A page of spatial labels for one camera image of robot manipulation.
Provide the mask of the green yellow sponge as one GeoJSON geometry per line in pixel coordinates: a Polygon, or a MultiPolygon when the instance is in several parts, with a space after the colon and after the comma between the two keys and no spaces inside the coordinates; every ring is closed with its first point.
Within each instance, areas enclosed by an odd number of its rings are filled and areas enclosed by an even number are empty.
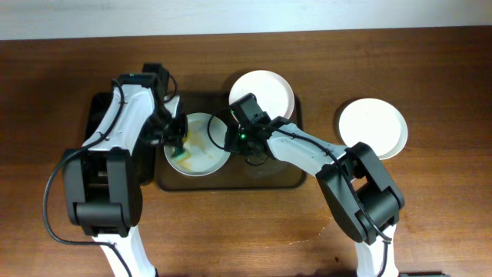
{"type": "Polygon", "coordinates": [[[175,150],[171,155],[173,159],[181,161],[183,159],[187,159],[190,156],[190,152],[185,148],[185,143],[188,138],[189,133],[186,132],[183,137],[180,137],[176,140],[174,144],[175,150]]]}

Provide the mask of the white plate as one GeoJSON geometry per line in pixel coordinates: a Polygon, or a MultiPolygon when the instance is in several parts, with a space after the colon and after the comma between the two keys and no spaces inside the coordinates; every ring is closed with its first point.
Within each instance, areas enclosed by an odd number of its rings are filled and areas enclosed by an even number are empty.
{"type": "Polygon", "coordinates": [[[210,114],[203,112],[187,115],[188,137],[184,142],[184,154],[173,157],[175,148],[164,147],[165,158],[182,175],[209,175],[219,170],[229,159],[231,153],[215,146],[208,137],[211,135],[214,142],[223,147],[228,127],[218,117],[214,117],[208,127],[210,117],[210,114]]]}
{"type": "Polygon", "coordinates": [[[290,118],[295,103],[294,93],[289,83],[279,74],[267,70],[255,70],[242,75],[233,85],[228,96],[228,104],[236,102],[252,93],[263,111],[271,119],[278,116],[290,118]]]}

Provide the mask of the white plate top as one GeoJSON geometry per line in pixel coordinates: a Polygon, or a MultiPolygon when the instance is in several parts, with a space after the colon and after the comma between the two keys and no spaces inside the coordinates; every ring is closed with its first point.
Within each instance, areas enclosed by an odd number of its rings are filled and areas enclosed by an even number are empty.
{"type": "Polygon", "coordinates": [[[278,116],[290,118],[295,103],[294,93],[289,83],[279,74],[267,70],[255,70],[242,75],[233,85],[228,96],[228,104],[236,102],[252,93],[263,111],[271,119],[278,116]]]}

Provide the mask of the pale blue plate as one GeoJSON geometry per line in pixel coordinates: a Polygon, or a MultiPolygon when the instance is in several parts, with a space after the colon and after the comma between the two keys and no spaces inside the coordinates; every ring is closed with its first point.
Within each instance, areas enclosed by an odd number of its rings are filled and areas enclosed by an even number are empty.
{"type": "Polygon", "coordinates": [[[407,123],[392,104],[377,98],[352,101],[340,113],[337,130],[346,146],[369,145],[380,160],[398,155],[407,144],[407,123]]]}

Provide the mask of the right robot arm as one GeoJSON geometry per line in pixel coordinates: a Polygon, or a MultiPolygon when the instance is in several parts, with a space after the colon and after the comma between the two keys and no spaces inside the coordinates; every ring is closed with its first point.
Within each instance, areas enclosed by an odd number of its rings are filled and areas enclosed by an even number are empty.
{"type": "Polygon", "coordinates": [[[229,106],[238,126],[227,130],[225,149],[287,162],[314,176],[338,227],[354,241],[357,275],[398,276],[394,233],[405,201],[369,145],[333,145],[290,120],[271,119],[248,93],[229,106]]]}

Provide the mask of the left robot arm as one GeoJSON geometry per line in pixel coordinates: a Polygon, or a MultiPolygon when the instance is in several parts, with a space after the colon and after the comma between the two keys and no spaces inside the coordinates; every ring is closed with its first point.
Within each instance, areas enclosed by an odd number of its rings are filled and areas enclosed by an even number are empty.
{"type": "Polygon", "coordinates": [[[101,121],[79,150],[61,164],[68,217],[102,248],[116,276],[156,276],[141,240],[141,187],[154,177],[155,150],[184,152],[188,122],[174,78],[159,63],[111,82],[112,98],[101,121]]]}

